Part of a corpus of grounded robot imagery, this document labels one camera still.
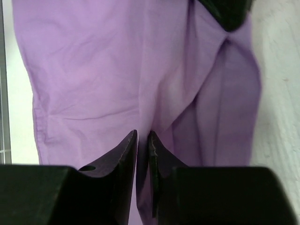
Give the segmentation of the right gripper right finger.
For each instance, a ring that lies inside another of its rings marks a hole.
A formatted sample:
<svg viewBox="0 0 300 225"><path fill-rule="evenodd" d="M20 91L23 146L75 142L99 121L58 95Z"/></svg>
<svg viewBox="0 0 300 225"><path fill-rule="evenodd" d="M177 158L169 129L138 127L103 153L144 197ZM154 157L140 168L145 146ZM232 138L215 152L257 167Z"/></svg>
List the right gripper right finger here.
<svg viewBox="0 0 300 225"><path fill-rule="evenodd" d="M158 225L295 225L297 216L267 167L189 167L155 132L148 136L152 216Z"/></svg>

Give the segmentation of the purple trousers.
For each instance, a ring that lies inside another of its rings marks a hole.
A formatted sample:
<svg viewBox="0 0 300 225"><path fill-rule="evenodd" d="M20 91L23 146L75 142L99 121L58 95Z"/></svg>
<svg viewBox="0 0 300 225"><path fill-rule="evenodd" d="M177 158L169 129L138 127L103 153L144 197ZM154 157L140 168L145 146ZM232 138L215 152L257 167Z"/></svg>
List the purple trousers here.
<svg viewBox="0 0 300 225"><path fill-rule="evenodd" d="M189 166L245 166L261 79L251 14L233 32L196 0L14 0L40 164L80 168L139 136L129 222L154 225L147 137Z"/></svg>

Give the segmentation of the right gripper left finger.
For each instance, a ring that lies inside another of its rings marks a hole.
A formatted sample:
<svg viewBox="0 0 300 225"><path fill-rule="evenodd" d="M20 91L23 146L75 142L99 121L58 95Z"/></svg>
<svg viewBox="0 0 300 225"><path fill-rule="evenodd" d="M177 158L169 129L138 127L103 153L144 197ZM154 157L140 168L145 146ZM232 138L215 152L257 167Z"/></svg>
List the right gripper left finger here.
<svg viewBox="0 0 300 225"><path fill-rule="evenodd" d="M136 146L133 130L115 148L80 169L2 165L1 224L128 224Z"/></svg>

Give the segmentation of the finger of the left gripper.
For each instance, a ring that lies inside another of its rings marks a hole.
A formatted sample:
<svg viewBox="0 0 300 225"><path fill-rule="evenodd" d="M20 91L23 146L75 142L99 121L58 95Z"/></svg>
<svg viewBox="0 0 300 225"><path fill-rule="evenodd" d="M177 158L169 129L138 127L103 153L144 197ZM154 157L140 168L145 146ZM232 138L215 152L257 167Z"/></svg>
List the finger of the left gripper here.
<svg viewBox="0 0 300 225"><path fill-rule="evenodd" d="M226 32L239 29L251 11L251 0L197 0L201 18Z"/></svg>

